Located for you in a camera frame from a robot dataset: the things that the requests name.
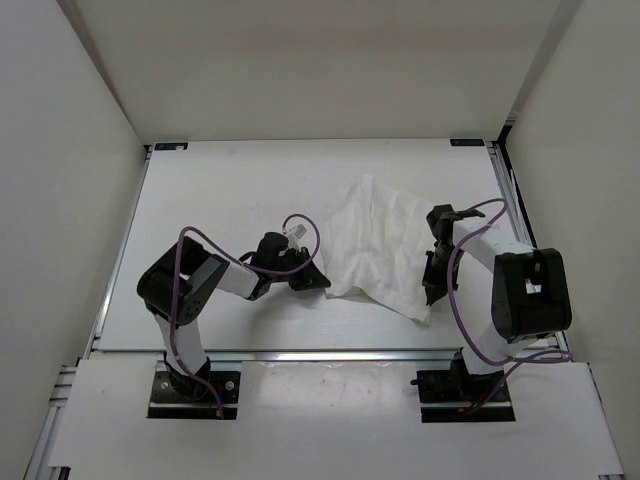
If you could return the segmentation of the white skirt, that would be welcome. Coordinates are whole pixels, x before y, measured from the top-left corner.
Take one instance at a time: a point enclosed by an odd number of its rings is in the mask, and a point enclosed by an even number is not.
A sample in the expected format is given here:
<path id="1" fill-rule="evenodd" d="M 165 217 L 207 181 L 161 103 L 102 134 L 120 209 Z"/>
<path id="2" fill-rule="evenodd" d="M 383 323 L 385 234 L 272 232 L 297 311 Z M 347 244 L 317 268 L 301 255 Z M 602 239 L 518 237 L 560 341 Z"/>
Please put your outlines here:
<path id="1" fill-rule="evenodd" d="M 352 185 L 321 229 L 329 298 L 364 294 L 419 324 L 430 321 L 422 278 L 435 239 L 426 223 L 434 204 L 370 175 Z"/>

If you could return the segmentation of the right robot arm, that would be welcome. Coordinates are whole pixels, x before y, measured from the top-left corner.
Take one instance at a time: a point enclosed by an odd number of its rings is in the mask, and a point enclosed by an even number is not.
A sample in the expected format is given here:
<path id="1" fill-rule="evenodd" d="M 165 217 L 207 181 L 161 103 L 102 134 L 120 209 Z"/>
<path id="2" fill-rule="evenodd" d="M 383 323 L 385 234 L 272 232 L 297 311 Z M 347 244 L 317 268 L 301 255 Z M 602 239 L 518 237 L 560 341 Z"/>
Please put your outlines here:
<path id="1" fill-rule="evenodd" d="M 464 400 L 484 389 L 484 375 L 497 373 L 506 364 L 560 360 L 561 354 L 531 359 L 518 354 L 539 340 L 567 330 L 572 322 L 561 253 L 517 241 L 497 226 L 499 217 L 487 218 L 478 205 L 456 210 L 450 204 L 437 205 L 426 216 L 435 243 L 426 253 L 422 285 L 429 307 L 443 298 L 449 301 L 465 341 L 460 350 L 463 366 L 449 375 L 450 390 Z M 465 255 L 492 275 L 491 320 L 477 335 L 466 329 L 455 298 Z"/>

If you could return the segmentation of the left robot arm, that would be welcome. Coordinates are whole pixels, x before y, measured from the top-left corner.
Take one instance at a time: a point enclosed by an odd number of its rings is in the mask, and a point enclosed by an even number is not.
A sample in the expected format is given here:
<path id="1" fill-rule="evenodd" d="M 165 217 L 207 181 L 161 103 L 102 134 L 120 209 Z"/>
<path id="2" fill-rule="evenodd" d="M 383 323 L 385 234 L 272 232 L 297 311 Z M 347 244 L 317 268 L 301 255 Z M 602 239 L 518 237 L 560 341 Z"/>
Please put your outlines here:
<path id="1" fill-rule="evenodd" d="M 254 301 L 268 293 L 274 283 L 286 283 L 296 292 L 331 286 L 292 230 L 266 233 L 257 250 L 245 258 L 248 264 L 232 262 L 186 237 L 138 282 L 137 294 L 153 315 L 164 341 L 169 382 L 189 401 L 213 394 L 210 360 L 202 346 L 197 319 L 215 290 Z"/>

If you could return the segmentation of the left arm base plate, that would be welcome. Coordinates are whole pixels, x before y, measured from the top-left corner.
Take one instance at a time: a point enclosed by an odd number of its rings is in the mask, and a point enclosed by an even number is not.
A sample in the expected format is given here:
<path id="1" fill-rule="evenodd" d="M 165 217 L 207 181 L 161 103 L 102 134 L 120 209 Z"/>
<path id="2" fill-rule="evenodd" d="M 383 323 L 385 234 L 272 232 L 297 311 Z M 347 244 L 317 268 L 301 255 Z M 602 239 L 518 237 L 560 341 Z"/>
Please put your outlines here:
<path id="1" fill-rule="evenodd" d="M 236 420 L 241 365 L 223 363 L 208 366 L 209 370 L 203 367 L 196 375 L 203 377 L 204 373 L 208 374 L 207 382 L 216 391 L 220 402 L 216 401 L 209 387 L 178 373 L 164 360 L 157 361 L 149 394 L 147 417 L 171 420 Z"/>

